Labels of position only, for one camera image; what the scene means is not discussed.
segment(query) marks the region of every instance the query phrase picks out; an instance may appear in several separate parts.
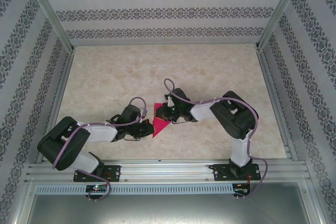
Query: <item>enclosure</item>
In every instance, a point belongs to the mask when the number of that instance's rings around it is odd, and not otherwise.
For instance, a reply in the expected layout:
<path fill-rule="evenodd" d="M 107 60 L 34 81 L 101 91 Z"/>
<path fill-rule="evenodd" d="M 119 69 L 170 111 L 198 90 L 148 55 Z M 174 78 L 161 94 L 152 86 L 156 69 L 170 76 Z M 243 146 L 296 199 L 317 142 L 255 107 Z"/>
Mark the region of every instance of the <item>enclosure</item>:
<path fill-rule="evenodd" d="M 336 223 L 335 14 L 336 0 L 0 0 L 0 222 Z M 232 152 L 215 119 L 86 144 L 120 166 L 97 203 L 95 183 L 38 153 L 65 116 L 105 121 L 132 97 L 152 122 L 165 78 L 192 101 L 232 90 L 256 109 L 251 153 L 268 172 L 253 196 L 208 168 Z"/>

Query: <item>pink triangular object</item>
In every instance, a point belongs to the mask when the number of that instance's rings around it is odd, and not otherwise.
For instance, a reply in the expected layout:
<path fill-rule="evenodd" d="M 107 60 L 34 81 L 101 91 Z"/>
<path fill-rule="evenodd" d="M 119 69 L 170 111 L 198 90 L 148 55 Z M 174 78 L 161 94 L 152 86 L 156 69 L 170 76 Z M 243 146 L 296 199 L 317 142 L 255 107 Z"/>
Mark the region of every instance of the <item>pink triangular object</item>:
<path fill-rule="evenodd" d="M 155 103 L 154 104 L 154 119 L 153 119 L 153 126 L 154 126 L 154 133 L 153 133 L 153 137 L 155 137 L 156 135 L 158 135 L 164 128 L 166 128 L 168 126 L 168 124 L 170 124 L 170 122 L 162 120 L 161 118 L 157 118 L 155 116 L 156 110 L 159 107 L 162 107 L 163 103 Z"/>

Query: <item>black bracket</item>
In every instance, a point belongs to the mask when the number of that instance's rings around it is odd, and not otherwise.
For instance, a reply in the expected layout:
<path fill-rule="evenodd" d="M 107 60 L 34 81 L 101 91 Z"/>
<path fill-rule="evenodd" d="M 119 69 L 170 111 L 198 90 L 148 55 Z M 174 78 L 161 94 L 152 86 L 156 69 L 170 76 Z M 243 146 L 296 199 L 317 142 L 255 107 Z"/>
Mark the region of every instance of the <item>black bracket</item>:
<path fill-rule="evenodd" d="M 232 172 L 230 164 L 209 165 L 209 169 L 213 170 L 215 181 L 261 180 L 258 164 L 244 166 L 239 175 Z"/>
<path fill-rule="evenodd" d="M 104 165 L 99 177 L 106 179 L 108 182 L 119 182 L 120 171 L 120 165 Z M 74 182 L 101 182 L 101 180 L 75 171 Z"/>

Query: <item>marble floor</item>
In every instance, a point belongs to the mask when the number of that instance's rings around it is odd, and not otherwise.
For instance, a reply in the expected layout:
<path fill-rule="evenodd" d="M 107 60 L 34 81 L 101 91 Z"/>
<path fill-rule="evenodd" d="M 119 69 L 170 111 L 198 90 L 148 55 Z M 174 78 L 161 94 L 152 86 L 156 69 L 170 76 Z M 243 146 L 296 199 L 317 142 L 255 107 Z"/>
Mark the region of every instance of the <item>marble floor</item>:
<path fill-rule="evenodd" d="M 252 44 L 178 44 L 78 47 L 58 115 L 101 122 L 121 113 L 135 96 L 148 104 L 164 102 L 165 78 L 171 78 L 192 101 L 235 91 L 259 113 L 251 154 L 283 158 L 266 85 Z M 134 105 L 142 108 L 141 101 Z M 216 119 L 169 125 L 155 138 L 139 142 L 86 144 L 101 159 L 229 158 L 231 140 Z"/>

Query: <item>purple cable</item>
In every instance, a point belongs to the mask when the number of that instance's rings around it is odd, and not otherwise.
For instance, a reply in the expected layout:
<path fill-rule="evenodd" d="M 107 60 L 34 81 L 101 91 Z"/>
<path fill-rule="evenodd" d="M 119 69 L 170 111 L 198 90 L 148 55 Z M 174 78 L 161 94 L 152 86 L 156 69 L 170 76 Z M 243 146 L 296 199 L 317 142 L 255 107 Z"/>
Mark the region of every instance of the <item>purple cable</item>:
<path fill-rule="evenodd" d="M 170 81 L 170 83 L 173 85 L 173 89 L 172 90 L 170 90 L 169 87 L 168 87 L 168 85 L 166 84 L 167 81 Z M 250 195 L 252 195 L 260 187 L 260 185 L 264 181 L 264 179 L 266 177 L 266 174 L 267 174 L 267 171 L 268 171 L 268 163 L 267 163 L 267 161 L 264 158 L 253 157 L 253 156 L 250 155 L 251 137 L 254 135 L 254 133 L 256 132 L 257 127 L 258 127 L 258 116 L 257 116 L 256 112 L 254 111 L 254 109 L 249 104 L 247 104 L 244 101 L 241 101 L 241 100 L 236 99 L 236 98 L 229 98 L 229 97 L 220 97 L 220 98 L 214 98 L 214 99 L 211 99 L 211 100 L 206 100 L 206 101 L 201 101 L 201 102 L 192 102 L 192 101 L 189 101 L 187 99 L 183 99 L 182 97 L 179 97 L 178 95 L 176 95 L 176 94 L 173 93 L 173 90 L 175 89 L 175 84 L 174 84 L 174 82 L 171 79 L 169 79 L 169 78 L 164 79 L 163 84 L 164 84 L 164 86 L 166 87 L 166 89 L 169 91 L 169 93 L 171 95 L 175 96 L 176 98 L 178 98 L 181 101 L 184 101 L 184 102 L 187 102 L 187 103 L 190 103 L 190 104 L 193 104 L 193 105 L 210 103 L 210 102 L 219 102 L 219 101 L 234 101 L 234 102 L 238 102 L 238 103 L 244 105 L 245 107 L 247 107 L 251 111 L 251 113 L 252 113 L 252 115 L 253 115 L 253 117 L 255 119 L 255 127 L 254 127 L 254 129 L 252 130 L 251 134 L 248 137 L 247 155 L 250 158 L 252 158 L 252 159 L 261 160 L 261 161 L 263 161 L 265 163 L 265 173 L 264 173 L 264 175 L 262 176 L 262 178 L 261 178 L 260 182 L 258 183 L 258 185 L 256 186 L 256 188 L 249 195 L 247 195 L 246 197 L 249 197 Z"/>
<path fill-rule="evenodd" d="M 134 100 L 136 100 L 136 99 L 140 99 L 141 101 L 143 101 L 143 104 L 144 104 L 143 112 L 142 112 L 141 116 L 140 116 L 138 119 L 136 119 L 136 120 L 134 120 L 133 122 L 130 122 L 130 123 L 122 123 L 122 124 L 112 124 L 112 123 L 85 123 L 85 124 L 79 126 L 78 128 L 76 128 L 76 129 L 72 132 L 72 134 L 69 136 L 68 140 L 67 140 L 67 141 L 65 142 L 65 144 L 63 145 L 61 151 L 58 153 L 58 155 L 57 155 L 57 157 L 56 157 L 56 159 L 55 159 L 55 161 L 54 161 L 54 163 L 53 163 L 53 165 L 52 165 L 52 168 L 53 168 L 53 169 L 56 168 L 57 163 L 59 162 L 60 158 L 62 157 L 62 154 L 64 153 L 65 149 L 66 149 L 67 146 L 69 145 L 71 139 L 74 137 L 74 135 L 75 135 L 80 129 L 82 129 L 82 128 L 86 127 L 86 126 L 90 126 L 90 125 L 93 125 L 93 126 L 94 126 L 94 125 L 99 125 L 99 126 L 107 126 L 107 127 L 128 126 L 128 125 L 131 125 L 131 124 L 134 124 L 134 123 L 138 123 L 141 119 L 145 118 L 146 115 L 147 115 L 147 104 L 146 104 L 146 101 L 145 101 L 143 98 L 141 98 L 141 97 L 134 97 L 134 98 L 131 99 L 131 101 L 130 101 L 129 104 L 131 104 L 131 103 L 132 103 Z M 102 180 L 102 181 L 105 181 L 105 182 L 107 183 L 107 185 L 109 186 L 109 191 L 108 191 L 108 193 L 107 193 L 106 195 L 102 196 L 101 198 L 96 199 L 95 201 L 99 201 L 99 200 L 105 199 L 105 198 L 111 193 L 111 184 L 108 182 L 108 180 L 106 180 L 106 179 L 104 179 L 104 178 L 101 178 L 101 177 L 99 177 L 99 176 L 93 175 L 93 174 L 91 174 L 91 173 L 87 173 L 87 172 L 85 172 L 85 171 L 83 171 L 83 170 L 78 170 L 78 171 L 80 171 L 81 173 L 84 173 L 84 174 L 86 174 L 86 175 L 88 175 L 88 176 L 91 176 L 91 177 L 93 177 L 93 178 L 97 178 L 97 179 L 100 179 L 100 180 Z M 92 200 L 92 199 L 90 198 L 90 194 L 91 194 L 91 192 L 89 192 L 89 194 L 88 194 L 88 198 L 89 198 L 89 200 Z"/>

